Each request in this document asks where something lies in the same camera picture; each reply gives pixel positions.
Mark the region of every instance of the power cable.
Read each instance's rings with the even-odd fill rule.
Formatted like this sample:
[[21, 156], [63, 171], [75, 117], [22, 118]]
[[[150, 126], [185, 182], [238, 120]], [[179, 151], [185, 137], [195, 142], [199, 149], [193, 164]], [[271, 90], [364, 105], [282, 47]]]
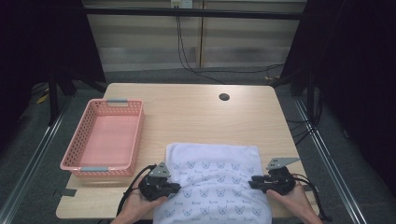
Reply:
[[311, 181], [309, 181], [309, 179], [306, 178], [305, 176], [304, 176], [304, 178], [306, 180], [298, 178], [298, 177], [294, 177], [295, 180], [304, 182], [305, 184], [307, 184], [312, 189], [312, 192], [314, 193], [314, 197], [315, 197], [315, 200], [317, 201], [317, 205], [318, 205], [318, 209], [319, 209], [319, 218], [321, 220], [325, 220], [325, 221], [332, 221], [332, 217], [326, 216], [326, 214], [323, 211], [323, 207], [321, 205], [321, 202], [320, 202], [320, 199], [319, 199], [319, 196], [318, 196], [318, 191], [315, 188], [315, 185]]
[[[320, 121], [320, 117], [321, 117], [321, 114], [322, 114], [322, 109], [323, 109], [322, 107], [323, 107], [323, 96], [322, 96], [322, 94], [321, 94], [321, 91], [319, 91], [318, 104], [317, 104], [317, 108], [316, 108], [316, 113], [315, 113], [315, 116], [314, 116], [314, 120], [307, 120], [307, 122], [309, 122], [309, 121], [312, 122], [312, 123], [311, 123], [312, 128], [309, 128], [309, 127], [308, 127], [308, 130], [306, 130], [306, 131], [303, 132], [303, 133], [304, 133], [304, 136], [301, 137], [301, 138], [294, 144], [295, 146], [299, 145], [309, 134], [311, 134], [314, 130], [317, 129], [318, 124], [319, 124], [319, 121]], [[293, 138], [295, 138], [295, 137], [297, 137], [297, 136], [300, 136], [300, 135], [303, 134], [303, 133], [298, 133], [298, 134], [294, 135]]]
[[306, 123], [309, 120], [293, 120], [293, 119], [286, 119], [286, 122], [288, 123]]
[[296, 126], [290, 128], [290, 131], [294, 131], [294, 130], [300, 128], [300, 127], [303, 126], [303, 125], [304, 125], [304, 123], [299, 123], [298, 125], [296, 125]]
[[117, 210], [117, 216], [119, 215], [119, 213], [122, 210], [122, 207], [124, 206], [124, 203], [126, 201], [126, 199], [129, 197], [130, 193], [135, 189], [134, 188], [134, 184], [136, 183], [136, 181], [138, 180], [138, 178], [147, 170], [152, 170], [155, 168], [155, 165], [148, 165], [146, 166], [143, 170], [141, 170], [139, 172], [139, 174], [137, 174], [137, 176], [134, 178], [134, 181], [132, 181], [132, 184], [129, 186], [129, 188], [123, 193], [123, 196], [120, 200], [120, 204], [119, 204], [119, 208]]
[[[177, 51], [178, 51], [178, 58], [180, 60], [181, 65], [184, 67], [184, 69], [186, 69], [189, 72], [194, 73], [197, 76], [200, 77], [205, 77], [205, 78], [209, 78], [212, 79], [218, 83], [221, 84], [225, 84], [224, 82], [217, 80], [213, 77], [208, 77], [208, 76], [204, 76], [202, 75], [202, 73], [236, 73], [236, 74], [254, 74], [254, 73], [263, 73], [265, 72], [267, 74], [267, 83], [266, 85], [269, 84], [269, 73], [268, 71], [275, 69], [279, 66], [284, 65], [284, 63], [276, 63], [276, 64], [271, 64], [267, 67], [265, 67], [265, 69], [261, 69], [261, 70], [255, 70], [255, 71], [232, 71], [232, 70], [206, 70], [206, 71], [196, 71], [194, 69], [192, 69], [192, 67], [190, 66], [188, 60], [187, 60], [187, 56], [186, 56], [186, 52], [184, 50], [184, 43], [183, 43], [183, 37], [181, 34], [181, 23], [180, 23], [180, 17], [177, 17]], [[183, 63], [182, 57], [181, 57], [181, 53], [183, 54], [184, 57], [184, 61], [185, 64]]]

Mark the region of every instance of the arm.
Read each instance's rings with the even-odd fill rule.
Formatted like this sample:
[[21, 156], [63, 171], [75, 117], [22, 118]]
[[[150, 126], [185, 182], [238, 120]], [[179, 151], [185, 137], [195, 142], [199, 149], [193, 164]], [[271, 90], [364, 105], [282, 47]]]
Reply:
[[298, 217], [304, 224], [321, 224], [322, 221], [315, 213], [311, 203], [306, 198], [303, 186], [296, 181], [296, 186], [287, 195], [280, 195], [276, 191], [268, 189], [267, 197], [283, 204], [289, 211]]
[[[136, 181], [134, 189], [143, 177]], [[161, 197], [155, 201], [149, 202], [141, 194], [139, 189], [131, 192], [126, 200], [120, 214], [111, 222], [112, 224], [131, 224], [140, 220], [149, 210], [165, 202], [167, 197]]]

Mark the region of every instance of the black cable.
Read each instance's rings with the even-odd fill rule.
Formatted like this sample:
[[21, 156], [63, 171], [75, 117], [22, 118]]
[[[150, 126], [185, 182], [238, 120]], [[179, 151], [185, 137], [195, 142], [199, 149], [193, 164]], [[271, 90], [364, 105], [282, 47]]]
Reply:
[[[181, 51], [182, 51], [183, 56], [184, 56], [184, 61], [186, 62], [186, 65], [187, 65], [187, 66], [183, 63], [183, 60], [181, 59], [180, 45], [181, 45]], [[191, 66], [190, 66], [190, 64], [189, 64], [189, 62], [188, 62], [188, 60], [187, 60], [186, 52], [185, 52], [185, 50], [184, 50], [183, 37], [182, 37], [182, 34], [181, 34], [180, 17], [177, 17], [177, 51], [178, 51], [178, 58], [179, 58], [179, 60], [180, 60], [181, 65], [184, 67], [184, 69], [186, 69], [186, 70], [189, 71], [189, 72], [194, 73], [194, 74], [197, 75], [197, 76], [206, 77], [206, 78], [212, 79], [212, 80], [214, 80], [214, 81], [216, 81], [216, 82], [218, 82], [218, 83], [221, 83], [221, 84], [225, 84], [225, 83], [222, 82], [222, 81], [219, 81], [219, 80], [217, 80], [217, 79], [215, 79], [215, 78], [213, 78], [213, 77], [207, 77], [207, 76], [203, 76], [203, 75], [201, 75], [201, 74], [202, 74], [202, 73], [253, 74], [253, 73], [262, 73], [262, 72], [265, 72], [265, 73], [267, 74], [267, 76], [268, 76], [268, 78], [267, 78], [267, 84], [266, 84], [266, 85], [268, 85], [268, 84], [269, 84], [269, 83], [268, 83], [268, 82], [269, 82], [269, 74], [268, 74], [268, 71], [269, 71], [269, 70], [272, 70], [272, 69], [274, 69], [274, 68], [277, 68], [277, 67], [279, 67], [279, 66], [281, 66], [281, 65], [284, 65], [284, 63], [271, 64], [271, 65], [267, 66], [265, 69], [256, 70], [256, 71], [229, 71], [229, 70], [195, 71], [194, 69], [191, 68]]]
[[156, 167], [156, 165], [148, 165], [146, 166], [142, 171], [139, 172], [139, 174], [137, 174], [137, 176], [134, 178], [134, 181], [132, 181], [132, 184], [129, 186], [129, 188], [123, 193], [123, 196], [120, 200], [120, 204], [119, 204], [119, 209], [117, 210], [117, 216], [119, 215], [119, 213], [122, 210], [122, 207], [126, 201], [126, 199], [129, 197], [129, 195], [131, 194], [131, 192], [134, 190], [134, 184], [136, 183], [137, 179], [148, 169], [152, 170]]
[[293, 136], [293, 138], [295, 138], [295, 137], [300, 136], [301, 134], [305, 133], [305, 135], [302, 138], [300, 138], [300, 140], [298, 140], [296, 143], [294, 143], [295, 146], [299, 145], [309, 134], [311, 134], [318, 127], [322, 111], [323, 111], [323, 96], [322, 96], [321, 91], [319, 91], [318, 104], [317, 104], [317, 108], [315, 111], [314, 120], [306, 121], [306, 122], [311, 121], [312, 128], [309, 129], [309, 127], [308, 127], [308, 130], [306, 130], [302, 133], [298, 133]]
[[323, 211], [323, 207], [322, 207], [322, 205], [321, 205], [321, 202], [320, 202], [320, 199], [319, 199], [319, 196], [318, 196], [318, 191], [317, 191], [317, 189], [315, 188], [315, 185], [312, 184], [312, 182], [309, 181], [308, 178], [307, 178], [306, 180], [304, 180], [304, 179], [301, 179], [301, 178], [298, 178], [298, 177], [294, 177], [294, 179], [295, 179], [295, 180], [298, 180], [298, 181], [301, 181], [301, 182], [304, 182], [305, 184], [307, 184], [307, 185], [312, 189], [312, 191], [313, 191], [313, 193], [314, 193], [315, 200], [317, 201], [320, 219], [321, 219], [321, 220], [325, 220], [325, 221], [332, 221], [332, 217], [326, 216], [326, 214], [325, 214], [324, 211]]
[[142, 188], [134, 188], [134, 189], [131, 189], [131, 192], [134, 191], [134, 190], [136, 190], [136, 189], [142, 189]]
[[298, 125], [296, 125], [296, 126], [290, 128], [290, 132], [292, 132], [293, 130], [296, 130], [296, 129], [300, 128], [300, 127], [303, 126], [303, 125], [304, 125], [303, 123], [300, 123], [300, 124], [298, 124]]
[[[182, 35], [181, 35], [180, 17], [176, 17], [176, 20], [177, 20], [177, 52], [178, 52], [178, 58], [180, 59], [180, 63], [181, 63], [181, 65], [184, 67], [184, 69], [186, 69], [186, 70], [189, 71], [189, 72], [194, 73], [195, 75], [197, 75], [197, 76], [199, 76], [199, 77], [209, 78], [209, 79], [214, 80], [214, 81], [216, 81], [216, 82], [218, 82], [218, 83], [220, 83], [220, 84], [225, 85], [224, 82], [222, 82], [222, 81], [220, 81], [220, 80], [217, 80], [217, 79], [215, 79], [215, 78], [213, 78], [213, 77], [207, 77], [207, 76], [201, 75], [201, 74], [195, 72], [195, 71], [191, 68], [191, 66], [190, 66], [190, 64], [189, 64], [189, 61], [187, 60], [186, 52], [185, 52], [185, 50], [184, 50], [183, 38], [182, 38]], [[186, 61], [186, 65], [187, 65], [188, 67], [186, 67], [186, 65], [183, 63], [183, 60], [181, 59], [181, 55], [180, 55], [180, 44], [181, 44], [182, 52], [183, 52], [183, 55], [184, 55], [184, 60]]]
[[282, 77], [282, 78], [280, 78], [280, 79], [278, 79], [277, 81], [275, 81], [275, 82], [273, 82], [273, 83], [271, 83], [271, 87], [272, 88], [276, 88], [276, 87], [278, 87], [278, 86], [280, 86], [280, 85], [284, 85], [284, 84], [286, 84], [286, 83], [289, 83], [293, 78], [295, 78], [295, 77], [297, 77], [298, 75], [300, 75], [300, 73], [303, 71], [303, 69], [298, 69], [297, 71], [295, 71], [295, 72], [293, 72], [293, 73], [291, 73], [291, 74], [289, 74], [288, 76], [286, 76], [286, 77]]
[[311, 181], [308, 179], [308, 177], [306, 177], [305, 175], [299, 175], [299, 174], [293, 174], [293, 175], [301, 176], [301, 177], [305, 178], [307, 181], [311, 182]]
[[288, 123], [305, 123], [308, 122], [309, 120], [293, 120], [293, 119], [286, 119], [286, 122]]

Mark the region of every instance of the folded towel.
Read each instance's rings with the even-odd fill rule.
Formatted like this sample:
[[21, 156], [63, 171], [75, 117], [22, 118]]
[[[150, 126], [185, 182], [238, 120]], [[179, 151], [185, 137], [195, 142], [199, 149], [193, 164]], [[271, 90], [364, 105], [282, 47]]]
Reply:
[[262, 175], [257, 147], [174, 143], [165, 164], [181, 189], [154, 210], [154, 224], [271, 223], [266, 195], [248, 184]]

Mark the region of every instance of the pink basket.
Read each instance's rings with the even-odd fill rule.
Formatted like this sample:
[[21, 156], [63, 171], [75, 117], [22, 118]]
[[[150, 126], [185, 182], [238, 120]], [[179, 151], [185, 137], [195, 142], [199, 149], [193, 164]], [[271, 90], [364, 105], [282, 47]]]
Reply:
[[141, 101], [90, 100], [61, 169], [78, 177], [132, 176], [143, 118]]

